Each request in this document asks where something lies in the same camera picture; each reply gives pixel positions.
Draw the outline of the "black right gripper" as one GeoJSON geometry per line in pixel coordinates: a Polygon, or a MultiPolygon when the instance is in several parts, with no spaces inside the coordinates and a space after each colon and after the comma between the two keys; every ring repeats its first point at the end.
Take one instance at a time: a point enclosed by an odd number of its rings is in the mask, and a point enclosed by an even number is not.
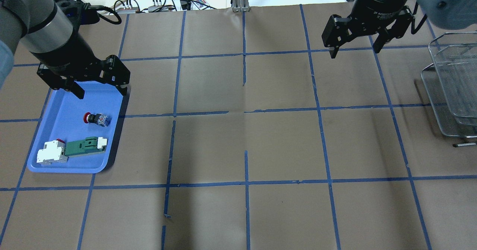
{"type": "Polygon", "coordinates": [[[376,11],[353,11],[348,17],[332,14],[323,30],[323,45],[329,48],[329,54],[335,59],[339,48],[357,37],[377,34],[373,43],[373,51],[378,54],[385,44],[395,38],[402,38],[415,21],[408,6],[402,7],[395,14],[386,18],[385,14],[376,11]]]}

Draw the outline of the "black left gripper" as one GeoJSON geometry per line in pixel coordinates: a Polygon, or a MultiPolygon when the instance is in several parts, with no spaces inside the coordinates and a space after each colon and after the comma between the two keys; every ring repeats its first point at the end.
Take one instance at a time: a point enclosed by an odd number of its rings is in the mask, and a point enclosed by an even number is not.
{"type": "Polygon", "coordinates": [[[37,53],[36,57],[45,66],[37,74],[49,87],[65,87],[78,99],[84,99],[85,91],[76,82],[96,81],[114,85],[122,96],[129,91],[131,72],[116,55],[99,60],[94,55],[73,53],[37,53]]]}

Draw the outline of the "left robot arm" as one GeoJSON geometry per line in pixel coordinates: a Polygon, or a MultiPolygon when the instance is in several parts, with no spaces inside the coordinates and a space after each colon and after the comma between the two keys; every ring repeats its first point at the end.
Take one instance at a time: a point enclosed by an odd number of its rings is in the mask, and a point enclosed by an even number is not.
{"type": "Polygon", "coordinates": [[[116,55],[97,58],[79,33],[100,19],[114,25],[121,17],[110,7],[81,0],[1,0],[1,84],[12,71],[18,44],[40,61],[37,75],[53,90],[83,99],[79,82],[109,84],[126,95],[130,71],[116,55]]]}

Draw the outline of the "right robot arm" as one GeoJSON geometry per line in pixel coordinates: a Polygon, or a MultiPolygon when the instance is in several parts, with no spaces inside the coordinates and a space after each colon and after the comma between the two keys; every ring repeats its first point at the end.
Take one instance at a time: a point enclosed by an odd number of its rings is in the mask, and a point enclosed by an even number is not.
{"type": "Polygon", "coordinates": [[[348,17],[329,17],[322,41],[335,58],[342,45],[377,34],[373,50],[379,53],[407,29],[417,33],[426,20],[441,29],[465,29],[476,23],[476,0],[354,0],[348,17]]]}

